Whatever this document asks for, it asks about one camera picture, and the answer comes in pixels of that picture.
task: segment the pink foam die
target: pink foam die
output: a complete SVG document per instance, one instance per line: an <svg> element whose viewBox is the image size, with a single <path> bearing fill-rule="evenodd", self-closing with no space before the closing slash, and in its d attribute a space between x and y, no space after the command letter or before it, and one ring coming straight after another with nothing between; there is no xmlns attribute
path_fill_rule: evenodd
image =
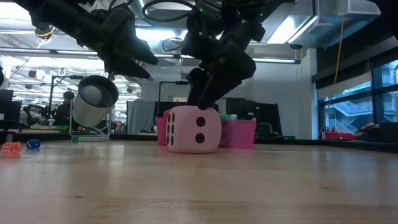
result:
<svg viewBox="0 0 398 224"><path fill-rule="evenodd" d="M167 116L166 141L172 152L215 152L221 139L221 120L216 110L177 106Z"/></svg>

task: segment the small green cube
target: small green cube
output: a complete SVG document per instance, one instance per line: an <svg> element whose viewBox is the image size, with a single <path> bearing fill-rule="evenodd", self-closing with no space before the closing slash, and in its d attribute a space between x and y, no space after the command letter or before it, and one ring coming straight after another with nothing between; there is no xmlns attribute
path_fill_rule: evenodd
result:
<svg viewBox="0 0 398 224"><path fill-rule="evenodd" d="M78 144L79 143L79 137L72 137L72 143Z"/></svg>

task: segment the glass window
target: glass window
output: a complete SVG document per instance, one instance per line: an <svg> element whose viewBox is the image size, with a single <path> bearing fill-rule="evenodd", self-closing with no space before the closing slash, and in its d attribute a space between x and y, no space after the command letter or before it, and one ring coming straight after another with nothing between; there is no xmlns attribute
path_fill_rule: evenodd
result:
<svg viewBox="0 0 398 224"><path fill-rule="evenodd" d="M334 94L332 100L346 97L346 96L355 95L357 93L363 93L365 91L370 91L371 88L372 88L372 83L371 83L371 81L368 81L366 83L359 84L357 86L351 87L347 90L344 90L344 91Z"/></svg>
<svg viewBox="0 0 398 224"><path fill-rule="evenodd" d="M398 121L398 91L383 94L383 121Z"/></svg>
<svg viewBox="0 0 398 224"><path fill-rule="evenodd" d="M398 84L398 60L382 65L380 72L382 87Z"/></svg>
<svg viewBox="0 0 398 224"><path fill-rule="evenodd" d="M372 98L369 96L326 105L325 112L327 129L335 128L339 133L354 134L359 127L373 121Z"/></svg>

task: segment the wooden table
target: wooden table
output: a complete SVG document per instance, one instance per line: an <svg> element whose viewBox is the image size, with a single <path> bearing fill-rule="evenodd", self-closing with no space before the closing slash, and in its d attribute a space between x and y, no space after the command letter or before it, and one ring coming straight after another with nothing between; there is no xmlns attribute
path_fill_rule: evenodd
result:
<svg viewBox="0 0 398 224"><path fill-rule="evenodd" d="M44 142L0 159L0 223L398 223L395 154Z"/></svg>

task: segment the black dot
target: black dot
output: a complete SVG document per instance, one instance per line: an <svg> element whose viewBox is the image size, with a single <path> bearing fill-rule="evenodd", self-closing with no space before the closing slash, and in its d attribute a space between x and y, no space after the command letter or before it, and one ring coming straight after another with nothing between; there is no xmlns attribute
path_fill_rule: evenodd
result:
<svg viewBox="0 0 398 224"><path fill-rule="evenodd" d="M203 127L206 124L206 119L204 117L197 118L197 126Z"/></svg>
<svg viewBox="0 0 398 224"><path fill-rule="evenodd" d="M197 143L201 144L205 142L205 135L202 133L199 133L195 136L195 140L197 141Z"/></svg>

